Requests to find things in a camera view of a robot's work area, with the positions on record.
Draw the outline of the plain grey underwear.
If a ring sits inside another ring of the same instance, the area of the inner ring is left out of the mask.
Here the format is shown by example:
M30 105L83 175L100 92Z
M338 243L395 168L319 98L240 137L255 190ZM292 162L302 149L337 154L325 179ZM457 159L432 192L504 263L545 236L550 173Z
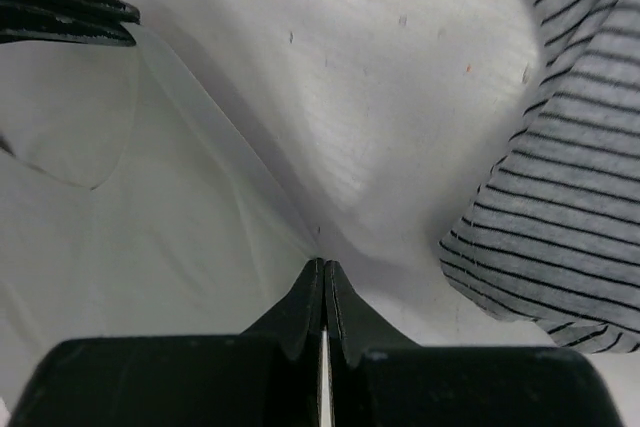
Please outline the plain grey underwear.
M1 48L1 397L75 338L236 333L316 249L282 188L179 57Z

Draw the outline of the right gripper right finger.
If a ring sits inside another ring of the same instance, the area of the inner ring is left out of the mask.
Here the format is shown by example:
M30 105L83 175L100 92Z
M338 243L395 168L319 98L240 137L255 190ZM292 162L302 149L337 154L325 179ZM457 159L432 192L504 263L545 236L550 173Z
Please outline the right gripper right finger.
M551 347L424 347L324 266L337 426L619 426L595 368Z

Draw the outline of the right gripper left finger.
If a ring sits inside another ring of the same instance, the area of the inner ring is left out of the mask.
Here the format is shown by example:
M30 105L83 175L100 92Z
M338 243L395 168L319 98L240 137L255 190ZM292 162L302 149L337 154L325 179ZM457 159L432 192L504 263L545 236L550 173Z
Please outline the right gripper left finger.
M239 334L85 338L39 363L12 426L318 426L324 262Z

